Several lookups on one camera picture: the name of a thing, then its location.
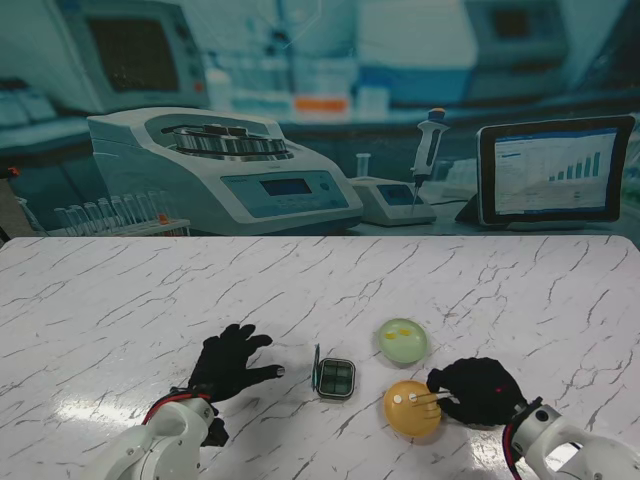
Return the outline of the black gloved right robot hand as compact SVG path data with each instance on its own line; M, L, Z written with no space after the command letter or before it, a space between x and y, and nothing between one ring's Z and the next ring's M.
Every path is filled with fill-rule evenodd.
M513 376L495 359L466 358L433 369L426 382L432 393L449 392L438 405L448 417L465 425L507 425L527 401Z

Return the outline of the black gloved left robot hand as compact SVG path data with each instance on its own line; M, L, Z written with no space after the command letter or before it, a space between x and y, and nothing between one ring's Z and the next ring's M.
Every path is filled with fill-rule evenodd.
M281 378L285 373L281 365L247 367L252 355L273 342L266 334L255 335L255 330L253 324L231 324L221 334L207 338L188 388L208 395L211 403L217 403L229 400L251 386Z

